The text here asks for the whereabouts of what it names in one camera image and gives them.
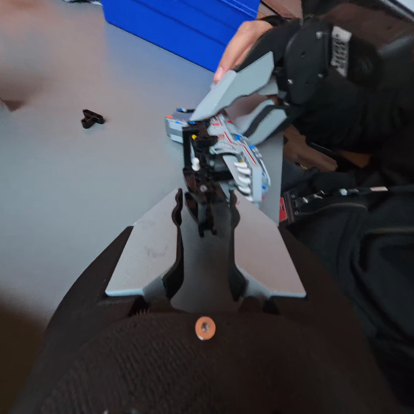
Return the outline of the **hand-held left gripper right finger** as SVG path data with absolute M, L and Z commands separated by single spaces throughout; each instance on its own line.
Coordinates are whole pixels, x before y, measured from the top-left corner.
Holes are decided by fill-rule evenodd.
M 230 192 L 229 288 L 232 299 L 307 296 L 277 224 L 238 191 Z

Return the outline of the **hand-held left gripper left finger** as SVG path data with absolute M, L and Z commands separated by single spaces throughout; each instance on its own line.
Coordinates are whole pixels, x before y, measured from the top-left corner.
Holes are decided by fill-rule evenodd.
M 175 188 L 133 225 L 105 293 L 172 298 L 184 280 L 180 226 L 183 191 Z

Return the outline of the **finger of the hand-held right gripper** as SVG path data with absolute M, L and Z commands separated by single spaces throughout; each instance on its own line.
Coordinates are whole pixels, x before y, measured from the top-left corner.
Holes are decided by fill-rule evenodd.
M 232 105 L 240 97 L 257 93 L 268 85 L 274 71 L 273 52 L 269 51 L 242 70 L 228 71 L 195 108 L 190 121 L 204 121 Z
M 243 115 L 243 139 L 248 146 L 264 142 L 288 120 L 291 104 L 265 100 Z

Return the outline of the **grey red lego vehicle model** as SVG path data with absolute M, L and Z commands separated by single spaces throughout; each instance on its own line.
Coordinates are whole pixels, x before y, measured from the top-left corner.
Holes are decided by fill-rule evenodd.
M 248 146 L 235 124 L 221 113 L 206 121 L 190 121 L 193 109 L 178 108 L 164 118 L 167 137 L 183 145 L 186 206 L 198 227 L 216 234 L 216 204 L 228 202 L 238 190 L 260 207 L 271 179 L 256 146 Z M 193 171 L 192 158 L 200 161 Z

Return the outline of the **blue plastic bin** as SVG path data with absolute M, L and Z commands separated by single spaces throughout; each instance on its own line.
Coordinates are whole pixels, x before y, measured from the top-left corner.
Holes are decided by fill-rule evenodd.
M 212 72 L 259 0 L 103 0 L 106 21 Z

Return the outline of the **black triangular lego piece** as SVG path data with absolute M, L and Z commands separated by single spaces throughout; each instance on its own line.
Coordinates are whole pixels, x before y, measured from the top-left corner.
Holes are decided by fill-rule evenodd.
M 82 112 L 81 125 L 84 129 L 90 129 L 95 124 L 103 125 L 106 122 L 105 118 L 96 112 L 88 109 L 83 109 Z

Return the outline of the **black lego set box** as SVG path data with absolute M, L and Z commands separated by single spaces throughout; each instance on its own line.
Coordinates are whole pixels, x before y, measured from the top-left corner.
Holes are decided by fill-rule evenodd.
M 19 110 L 25 105 L 24 100 L 9 100 L 0 97 L 0 111 L 1 112 L 14 112 Z

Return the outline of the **person's right hand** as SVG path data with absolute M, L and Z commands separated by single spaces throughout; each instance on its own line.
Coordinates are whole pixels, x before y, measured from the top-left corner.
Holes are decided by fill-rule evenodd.
M 213 83 L 218 83 L 228 71 L 240 65 L 255 42 L 272 28 L 272 24 L 264 20 L 242 23 L 226 46 L 215 71 Z

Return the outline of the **person's black jacket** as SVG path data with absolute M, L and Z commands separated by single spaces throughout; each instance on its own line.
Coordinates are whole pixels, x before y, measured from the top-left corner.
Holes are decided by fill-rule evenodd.
M 346 172 L 305 170 L 288 155 L 282 189 L 324 192 L 298 209 L 289 231 L 313 251 L 349 298 L 380 370 L 413 413 L 413 62 L 396 88 L 324 80 L 294 127 L 314 143 L 367 154 Z

